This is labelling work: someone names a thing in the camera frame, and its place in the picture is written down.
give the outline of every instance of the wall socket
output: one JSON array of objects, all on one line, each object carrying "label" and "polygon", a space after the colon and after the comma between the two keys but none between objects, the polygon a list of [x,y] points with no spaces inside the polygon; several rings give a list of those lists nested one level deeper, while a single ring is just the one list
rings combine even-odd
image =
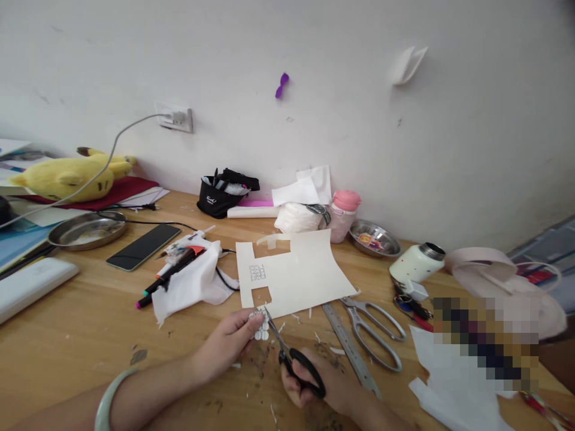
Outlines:
[{"label": "wall socket", "polygon": [[192,110],[190,108],[158,101],[154,102],[154,105],[156,106],[156,114],[183,113],[181,121],[172,121],[165,117],[158,117],[158,123],[160,126],[168,129],[179,130],[180,132],[193,133]]}]

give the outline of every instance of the pink eraser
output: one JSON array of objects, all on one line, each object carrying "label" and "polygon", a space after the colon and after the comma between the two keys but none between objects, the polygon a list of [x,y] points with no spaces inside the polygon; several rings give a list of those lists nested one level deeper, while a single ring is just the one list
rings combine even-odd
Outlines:
[{"label": "pink eraser", "polygon": [[273,201],[247,201],[242,199],[238,204],[238,207],[273,207]]}]

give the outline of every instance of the white thermos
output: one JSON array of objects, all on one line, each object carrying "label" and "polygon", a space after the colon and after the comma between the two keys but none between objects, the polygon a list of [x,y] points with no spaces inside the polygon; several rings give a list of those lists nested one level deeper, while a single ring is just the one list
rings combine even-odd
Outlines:
[{"label": "white thermos", "polygon": [[412,245],[390,267],[391,276],[406,285],[409,280],[422,282],[443,268],[445,251],[430,242]]}]

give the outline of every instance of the pen holder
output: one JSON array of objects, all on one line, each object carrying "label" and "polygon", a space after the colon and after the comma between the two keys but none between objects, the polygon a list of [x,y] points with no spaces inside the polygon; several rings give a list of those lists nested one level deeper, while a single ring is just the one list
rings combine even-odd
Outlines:
[{"label": "pen holder", "polygon": [[[214,177],[207,177],[213,182]],[[228,210],[238,205],[243,196],[230,195],[223,190],[218,190],[202,181],[202,188],[199,191],[199,201],[196,204],[202,213],[213,218],[226,218]]]}]

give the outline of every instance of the stuffed toy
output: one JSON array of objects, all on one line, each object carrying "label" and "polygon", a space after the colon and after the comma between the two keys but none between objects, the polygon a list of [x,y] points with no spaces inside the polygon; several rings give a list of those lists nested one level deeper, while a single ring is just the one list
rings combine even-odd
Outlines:
[{"label": "stuffed toy", "polygon": [[[27,187],[38,196],[59,201],[75,193],[99,171],[108,156],[93,148],[79,147],[78,153],[85,159],[52,159],[31,166],[24,173],[11,177],[10,181],[20,187]],[[108,168],[81,193],[69,202],[87,202],[103,198],[108,194],[115,180],[130,172],[136,159],[132,156],[112,157]]]}]

